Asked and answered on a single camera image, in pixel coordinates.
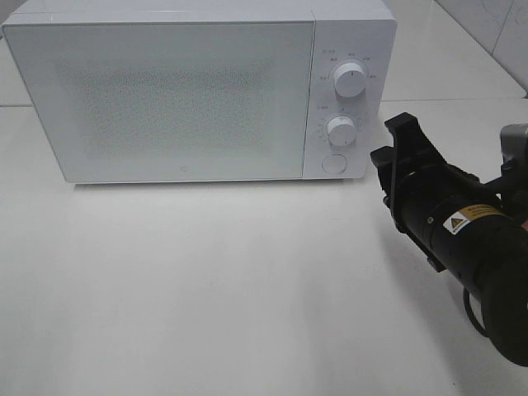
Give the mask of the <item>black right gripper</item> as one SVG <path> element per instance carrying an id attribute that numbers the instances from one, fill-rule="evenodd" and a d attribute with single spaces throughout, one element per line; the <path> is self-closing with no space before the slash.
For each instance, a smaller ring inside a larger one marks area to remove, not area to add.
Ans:
<path id="1" fill-rule="evenodd" d="M 503 221 L 498 200 L 478 178 L 446 163 L 416 116 L 403 112 L 384 125 L 394 146 L 372 151 L 370 159 L 397 230 L 420 248 L 435 271 L 471 272 L 476 261 L 463 258 L 469 242 L 460 235 L 479 219 Z"/>

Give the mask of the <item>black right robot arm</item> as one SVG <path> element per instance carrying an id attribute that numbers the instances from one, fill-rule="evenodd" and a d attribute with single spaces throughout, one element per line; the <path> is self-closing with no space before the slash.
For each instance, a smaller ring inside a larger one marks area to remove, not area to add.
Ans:
<path id="1" fill-rule="evenodd" d="M 475 329 L 510 362 L 527 363 L 527 127 L 500 132 L 501 174 L 489 182 L 449 164 L 407 112 L 385 122 L 390 146 L 374 150 L 396 229 L 436 271 L 463 286 Z"/>

